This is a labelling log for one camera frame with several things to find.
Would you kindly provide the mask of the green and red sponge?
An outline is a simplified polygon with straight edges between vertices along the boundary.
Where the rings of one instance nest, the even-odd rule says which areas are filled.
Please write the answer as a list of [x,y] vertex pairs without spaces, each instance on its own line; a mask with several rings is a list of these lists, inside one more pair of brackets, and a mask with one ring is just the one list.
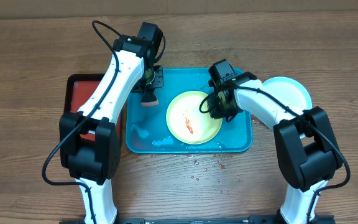
[[140,103],[143,107],[151,107],[158,105],[159,101],[154,91],[146,91],[142,95]]

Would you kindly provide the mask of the yellow plate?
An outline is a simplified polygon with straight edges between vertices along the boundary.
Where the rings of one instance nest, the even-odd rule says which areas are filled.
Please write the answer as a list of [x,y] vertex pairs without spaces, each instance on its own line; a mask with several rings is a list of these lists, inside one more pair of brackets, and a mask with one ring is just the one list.
[[169,104],[166,122],[169,131],[179,141],[203,144],[212,140],[221,129],[223,119],[213,119],[209,113],[200,112],[200,104],[207,97],[202,91],[186,91]]

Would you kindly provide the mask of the light blue plate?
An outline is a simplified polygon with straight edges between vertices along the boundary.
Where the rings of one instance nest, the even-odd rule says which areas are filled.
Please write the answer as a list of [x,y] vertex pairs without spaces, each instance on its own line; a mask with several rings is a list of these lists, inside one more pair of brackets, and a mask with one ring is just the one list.
[[[284,106],[289,107],[297,114],[303,114],[305,109],[305,100],[303,92],[306,88],[298,81],[288,77],[270,78],[263,82],[263,91],[269,93]],[[271,100],[269,97],[263,95],[264,108],[267,114],[262,116],[261,121],[273,130],[273,127],[281,122],[281,120],[291,120],[294,116],[287,112],[279,104]]]

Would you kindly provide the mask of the white plate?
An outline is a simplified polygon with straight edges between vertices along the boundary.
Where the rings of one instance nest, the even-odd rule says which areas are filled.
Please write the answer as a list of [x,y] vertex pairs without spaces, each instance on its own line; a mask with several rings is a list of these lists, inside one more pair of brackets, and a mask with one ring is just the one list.
[[303,98],[305,100],[305,109],[310,110],[313,107],[312,99],[307,90],[303,92]]

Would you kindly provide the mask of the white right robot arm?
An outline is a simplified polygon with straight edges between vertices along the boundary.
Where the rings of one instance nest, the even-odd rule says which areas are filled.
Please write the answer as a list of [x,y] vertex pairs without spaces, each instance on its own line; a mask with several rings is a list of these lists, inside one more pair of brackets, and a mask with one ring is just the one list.
[[340,152],[326,112],[311,105],[298,81],[274,77],[265,82],[254,74],[210,70],[214,91],[203,102],[212,118],[231,120],[248,111],[273,131],[278,166],[288,183],[283,205],[274,215],[251,215],[245,223],[334,223],[333,216],[315,214],[322,191],[341,167]]

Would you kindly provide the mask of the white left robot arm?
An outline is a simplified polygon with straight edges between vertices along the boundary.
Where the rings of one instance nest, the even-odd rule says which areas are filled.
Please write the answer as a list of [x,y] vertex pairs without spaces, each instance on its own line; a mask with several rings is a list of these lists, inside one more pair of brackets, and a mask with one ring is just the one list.
[[121,159],[116,124],[130,93],[145,96],[147,106],[158,103],[154,64],[165,44],[162,34],[121,35],[110,46],[111,63],[93,94],[77,112],[66,111],[60,118],[60,142],[54,151],[74,179],[71,185],[81,190],[83,223],[116,221],[111,183]]

